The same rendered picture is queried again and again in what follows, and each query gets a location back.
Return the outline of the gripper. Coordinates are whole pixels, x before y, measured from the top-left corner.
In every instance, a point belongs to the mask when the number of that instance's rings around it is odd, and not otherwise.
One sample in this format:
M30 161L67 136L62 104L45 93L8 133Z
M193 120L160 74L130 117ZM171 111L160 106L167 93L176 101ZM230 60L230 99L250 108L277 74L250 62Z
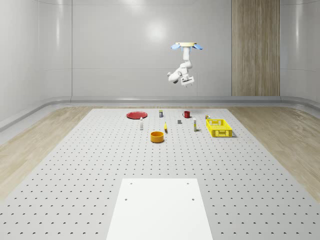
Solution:
M180 82L182 86L187 86L188 84L193 84L193 82L195 81L193 76L183 76L180 78Z

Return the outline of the red plate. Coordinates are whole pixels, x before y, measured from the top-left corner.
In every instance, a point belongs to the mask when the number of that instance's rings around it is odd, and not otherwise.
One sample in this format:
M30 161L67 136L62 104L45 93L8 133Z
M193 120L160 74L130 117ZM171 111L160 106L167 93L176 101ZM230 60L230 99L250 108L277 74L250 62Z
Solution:
M148 116L148 114L146 112L143 111L133 111L133 112L129 112L126 114L127 118L129 119L133 119L133 120L139 120L139 119L144 119Z

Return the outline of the yellow bowl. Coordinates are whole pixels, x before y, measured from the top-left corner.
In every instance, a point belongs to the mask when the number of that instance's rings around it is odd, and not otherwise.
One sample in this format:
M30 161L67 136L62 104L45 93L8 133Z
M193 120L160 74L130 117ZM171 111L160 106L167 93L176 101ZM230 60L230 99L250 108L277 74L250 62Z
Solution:
M150 141L153 143L162 143L164 141L164 133L161 131L153 131L150 133Z

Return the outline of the drone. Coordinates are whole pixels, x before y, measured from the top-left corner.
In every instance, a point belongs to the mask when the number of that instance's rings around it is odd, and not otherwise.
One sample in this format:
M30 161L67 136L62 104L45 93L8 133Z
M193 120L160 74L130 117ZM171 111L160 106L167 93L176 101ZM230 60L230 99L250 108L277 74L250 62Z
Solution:
M192 47L198 50L202 50L203 47L200 46L199 44L197 44L196 42L176 42L175 44L173 44L170 48L171 49L178 49L180 47Z

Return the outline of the yellow basket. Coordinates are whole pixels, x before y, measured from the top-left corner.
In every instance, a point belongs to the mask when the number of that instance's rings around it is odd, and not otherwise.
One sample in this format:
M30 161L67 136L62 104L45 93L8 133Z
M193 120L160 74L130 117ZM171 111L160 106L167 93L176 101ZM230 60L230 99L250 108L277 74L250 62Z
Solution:
M232 137L232 128L224 119L206 119L206 127L212 137Z

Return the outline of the white board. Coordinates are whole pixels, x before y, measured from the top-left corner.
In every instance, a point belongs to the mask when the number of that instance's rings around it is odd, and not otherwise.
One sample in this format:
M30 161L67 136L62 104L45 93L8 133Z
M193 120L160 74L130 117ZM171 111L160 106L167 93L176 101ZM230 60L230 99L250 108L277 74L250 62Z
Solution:
M106 240L213 240L195 178L124 178Z

